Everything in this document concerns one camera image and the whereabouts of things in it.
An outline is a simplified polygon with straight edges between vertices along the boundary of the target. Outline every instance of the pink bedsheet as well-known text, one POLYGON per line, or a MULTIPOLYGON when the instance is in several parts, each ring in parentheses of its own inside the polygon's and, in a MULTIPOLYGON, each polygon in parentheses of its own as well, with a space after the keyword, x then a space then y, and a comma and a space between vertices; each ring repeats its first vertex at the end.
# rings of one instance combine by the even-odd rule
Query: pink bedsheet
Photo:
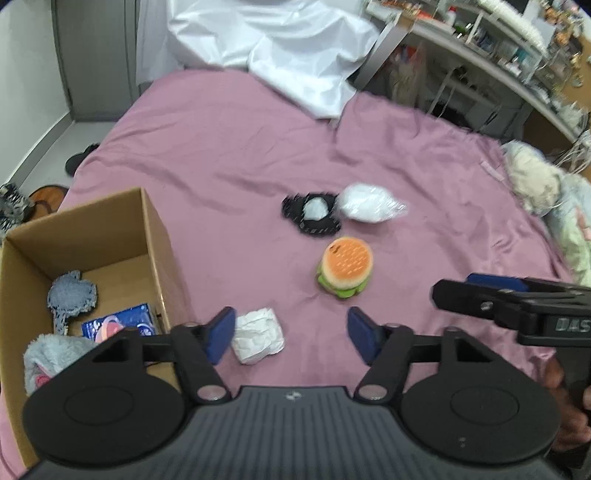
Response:
POLYGON ((541 222, 499 176, 495 141, 384 99, 357 95, 335 130, 246 73, 185 71, 156 82, 117 123, 79 168, 63 207, 147 189, 190 296, 194 319, 178 323, 205 321, 225 305, 275 310, 285 349, 253 366, 228 351, 219 372, 234 390, 356 385, 367 367, 346 334, 352 305, 425 335, 459 326, 537 377, 552 350, 516 345, 512 332, 430 301, 437 280, 475 271, 569 279, 541 222), (339 301, 314 279, 330 240, 299 233, 281 201, 356 181, 390 189, 408 215, 343 223, 340 234, 370 244, 375 268, 360 296, 339 301))

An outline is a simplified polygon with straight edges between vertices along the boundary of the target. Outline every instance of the floor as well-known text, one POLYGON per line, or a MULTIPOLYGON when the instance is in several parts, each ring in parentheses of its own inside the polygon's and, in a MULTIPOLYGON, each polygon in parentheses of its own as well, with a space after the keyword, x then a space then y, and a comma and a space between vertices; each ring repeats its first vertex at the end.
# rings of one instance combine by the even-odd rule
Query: floor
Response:
POLYGON ((25 179, 20 188, 21 192, 30 195, 45 185, 70 187, 72 178, 64 171, 66 160, 73 154, 84 151, 88 145, 102 142, 114 124, 114 122, 71 124, 25 179))

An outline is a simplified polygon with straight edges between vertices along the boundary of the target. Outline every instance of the hamburger plush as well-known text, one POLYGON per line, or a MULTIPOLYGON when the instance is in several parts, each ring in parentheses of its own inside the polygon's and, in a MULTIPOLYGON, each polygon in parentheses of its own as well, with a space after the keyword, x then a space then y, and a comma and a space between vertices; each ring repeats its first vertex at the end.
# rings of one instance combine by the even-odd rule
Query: hamburger plush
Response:
POLYGON ((340 299, 360 293, 369 280, 374 256, 369 245, 352 236, 337 238, 322 255, 317 280, 340 299))

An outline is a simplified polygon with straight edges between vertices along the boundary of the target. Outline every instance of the cardboard box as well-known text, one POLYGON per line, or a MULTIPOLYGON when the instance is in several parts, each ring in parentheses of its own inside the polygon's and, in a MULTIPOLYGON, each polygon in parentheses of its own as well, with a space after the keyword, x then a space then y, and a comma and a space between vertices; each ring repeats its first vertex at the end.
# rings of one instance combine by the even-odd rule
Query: cardboard box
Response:
MULTIPOLYGON (((18 449, 29 468, 37 456, 21 422, 27 399, 22 356, 39 334, 53 332, 47 292, 56 277, 80 270, 97 286, 96 308, 70 323, 70 335, 80 335, 85 321, 140 303, 150 305, 165 332, 191 318, 168 233, 143 189, 26 223, 7 235, 2 250, 0 381, 18 449)), ((148 371, 176 384, 170 364, 148 371)))

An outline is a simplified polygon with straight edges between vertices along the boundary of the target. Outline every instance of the crumpled white paper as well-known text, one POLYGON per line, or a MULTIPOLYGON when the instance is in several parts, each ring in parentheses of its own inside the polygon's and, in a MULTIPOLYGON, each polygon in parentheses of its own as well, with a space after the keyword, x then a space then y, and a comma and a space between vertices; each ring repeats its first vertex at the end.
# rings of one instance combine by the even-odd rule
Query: crumpled white paper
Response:
POLYGON ((240 363, 253 365, 281 352, 285 346, 283 331, 273 309, 261 309, 236 319, 232 348, 240 363))

